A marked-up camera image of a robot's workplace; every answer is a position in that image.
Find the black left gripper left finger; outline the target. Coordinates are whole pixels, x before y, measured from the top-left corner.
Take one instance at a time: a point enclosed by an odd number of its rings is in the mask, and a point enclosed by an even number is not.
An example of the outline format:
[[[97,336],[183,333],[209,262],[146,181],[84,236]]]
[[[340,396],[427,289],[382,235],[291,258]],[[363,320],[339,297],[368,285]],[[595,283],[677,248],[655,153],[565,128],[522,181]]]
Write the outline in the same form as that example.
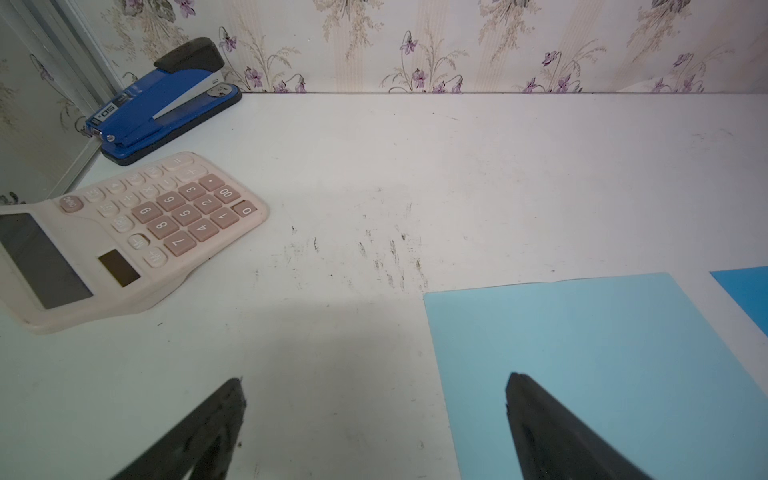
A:
[[[241,380],[231,378],[115,477],[226,478],[245,410]]]

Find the light blue paper sheet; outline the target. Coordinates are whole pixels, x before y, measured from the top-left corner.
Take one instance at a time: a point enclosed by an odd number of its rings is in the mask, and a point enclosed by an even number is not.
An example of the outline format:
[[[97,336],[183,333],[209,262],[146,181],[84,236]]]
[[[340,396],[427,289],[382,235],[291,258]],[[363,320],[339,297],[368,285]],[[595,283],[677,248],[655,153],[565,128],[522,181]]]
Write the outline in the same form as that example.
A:
[[[521,475],[506,418],[531,376],[656,479],[763,479],[767,398],[666,273],[429,293],[460,474]]]

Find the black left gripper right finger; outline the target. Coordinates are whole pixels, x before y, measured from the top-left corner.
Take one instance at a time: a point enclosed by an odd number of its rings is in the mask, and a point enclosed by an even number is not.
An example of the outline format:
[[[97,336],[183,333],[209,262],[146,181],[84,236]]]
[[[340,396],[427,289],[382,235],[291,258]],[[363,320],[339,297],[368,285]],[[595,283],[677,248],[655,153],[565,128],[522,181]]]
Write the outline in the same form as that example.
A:
[[[650,479],[532,377],[511,374],[506,398],[525,480]]]

